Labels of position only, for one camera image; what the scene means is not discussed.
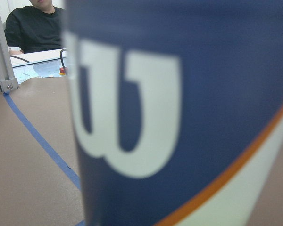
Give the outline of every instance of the blue tape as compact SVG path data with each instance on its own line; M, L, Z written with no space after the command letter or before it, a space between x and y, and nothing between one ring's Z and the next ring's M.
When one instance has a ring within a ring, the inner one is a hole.
M85 222L82 220L80 223L78 223L77 225L75 226L85 226Z
M38 141L38 143L44 148L47 154L53 159L53 161L60 167L60 169L67 175L67 177L74 183L74 185L81 191L80 178L76 173L66 164L66 162L59 156L59 154L50 146L50 144L42 137L37 129L31 124L31 122L22 114L19 108L16 106L9 94L3 93L5 100L10 108L25 125L32 136Z

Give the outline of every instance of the orange stripe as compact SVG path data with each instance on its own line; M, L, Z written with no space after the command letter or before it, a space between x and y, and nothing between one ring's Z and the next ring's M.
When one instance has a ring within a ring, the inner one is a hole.
M253 156L263 142L267 139L280 119L283 117L283 106L272 118L267 127L259 134L259 136L241 153L239 158L234 161L221 175L213 180L207 187L191 198L187 203L179 207L177 210L166 216L164 219L156 223L154 226L170 226L178 223L186 216L195 211L211 196L213 196L220 188L222 188Z

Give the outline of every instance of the white w logo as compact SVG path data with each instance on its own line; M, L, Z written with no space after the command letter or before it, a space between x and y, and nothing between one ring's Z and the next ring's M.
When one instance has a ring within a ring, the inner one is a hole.
M117 74L120 48L67 34L72 110L77 139L92 157L106 159L118 173L146 178L160 171L171 158L177 143L181 115L180 62L175 56L129 51L125 56L125 80L138 86L141 98L141 135L131 152L119 146ZM81 111L79 67L89 79L92 133L86 131Z

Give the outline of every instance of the blue cup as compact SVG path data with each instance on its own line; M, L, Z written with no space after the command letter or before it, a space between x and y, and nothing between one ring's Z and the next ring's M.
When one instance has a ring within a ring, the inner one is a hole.
M245 225L283 140L283 1L66 7L86 225Z

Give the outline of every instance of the white wall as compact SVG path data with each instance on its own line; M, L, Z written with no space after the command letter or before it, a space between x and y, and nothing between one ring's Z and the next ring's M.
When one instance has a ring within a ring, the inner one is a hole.
M64 0L52 0L56 7L65 8ZM0 0L0 15L2 22L6 21L9 13L16 8L31 5L29 0Z

